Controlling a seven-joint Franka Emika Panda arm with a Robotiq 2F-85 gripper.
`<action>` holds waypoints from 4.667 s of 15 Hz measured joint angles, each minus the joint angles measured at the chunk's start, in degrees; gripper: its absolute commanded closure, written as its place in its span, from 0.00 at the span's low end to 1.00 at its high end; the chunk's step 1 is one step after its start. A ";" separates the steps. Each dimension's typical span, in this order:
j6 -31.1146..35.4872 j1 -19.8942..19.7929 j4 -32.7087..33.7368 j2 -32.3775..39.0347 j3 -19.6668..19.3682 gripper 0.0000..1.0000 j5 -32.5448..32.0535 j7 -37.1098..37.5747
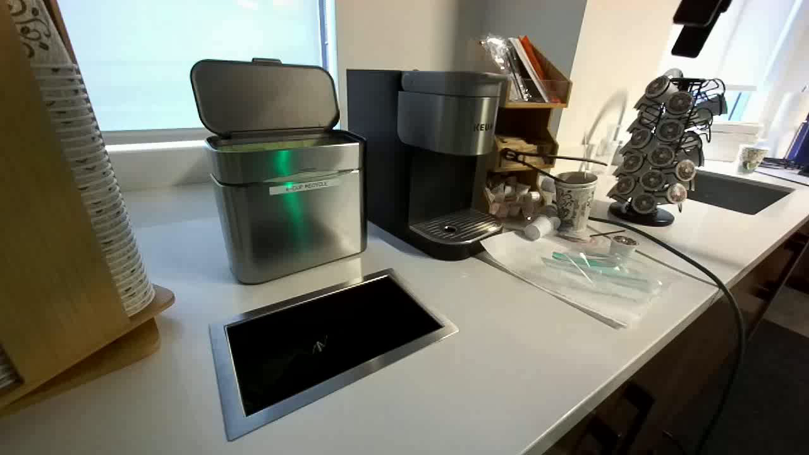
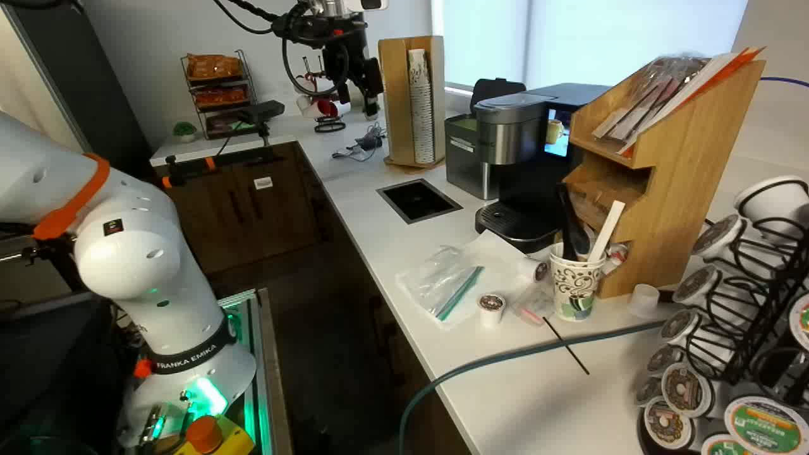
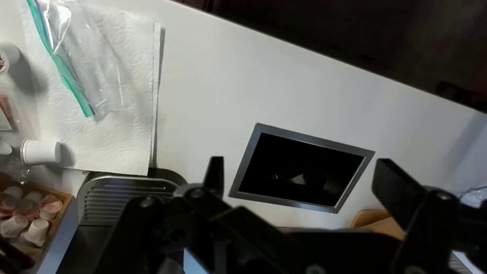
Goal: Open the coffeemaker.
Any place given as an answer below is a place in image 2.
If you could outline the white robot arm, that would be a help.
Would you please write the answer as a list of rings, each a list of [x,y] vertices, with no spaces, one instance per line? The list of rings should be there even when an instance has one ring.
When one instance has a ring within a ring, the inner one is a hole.
[[[70,236],[82,285],[144,338],[152,372],[123,394],[123,447],[144,442],[160,407],[222,414],[249,388],[254,356],[230,333],[161,189],[2,115],[0,221],[29,225],[36,240]]]

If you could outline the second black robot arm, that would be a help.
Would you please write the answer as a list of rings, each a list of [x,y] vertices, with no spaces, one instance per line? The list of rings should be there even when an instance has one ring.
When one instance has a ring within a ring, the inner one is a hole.
[[[333,97],[349,102],[352,88],[361,94],[366,117],[380,115],[382,70],[366,54],[366,11],[382,0],[295,0],[285,12],[271,12],[252,0],[213,0],[225,19],[252,36],[275,36],[287,82],[310,99]],[[304,86],[287,62],[287,46],[309,46],[324,59],[326,86]]]

